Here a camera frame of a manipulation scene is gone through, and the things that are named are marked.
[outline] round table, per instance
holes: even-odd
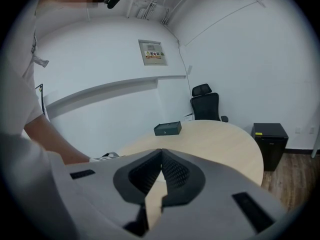
[[[232,167],[258,184],[262,184],[264,162],[255,140],[241,128],[212,120],[182,122],[179,135],[155,136],[150,132],[118,152],[128,156],[145,150],[170,149]],[[161,197],[167,194],[160,173],[146,197],[146,210],[151,228],[161,215]]]

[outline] black mini fridge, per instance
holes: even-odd
[[[273,172],[289,139],[285,129],[280,123],[254,123],[251,135],[261,150],[264,170]]]

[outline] green box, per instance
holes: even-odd
[[[160,123],[154,127],[155,136],[178,135],[182,129],[181,122]]]

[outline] white wall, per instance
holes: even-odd
[[[161,42],[168,66],[144,66],[138,40]],[[109,17],[68,25],[38,42],[53,125],[91,157],[118,151],[192,111],[178,42],[157,22]]]
[[[170,27],[192,65],[191,88],[208,83],[219,93],[220,115],[247,132],[253,123],[281,123],[287,148],[312,149],[320,124],[317,38],[291,0],[262,1],[266,8],[255,0],[188,0]]]

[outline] black office chair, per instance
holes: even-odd
[[[219,95],[212,93],[207,83],[196,86],[192,89],[190,100],[195,120],[214,120],[227,123],[228,117],[223,115],[219,118]]]

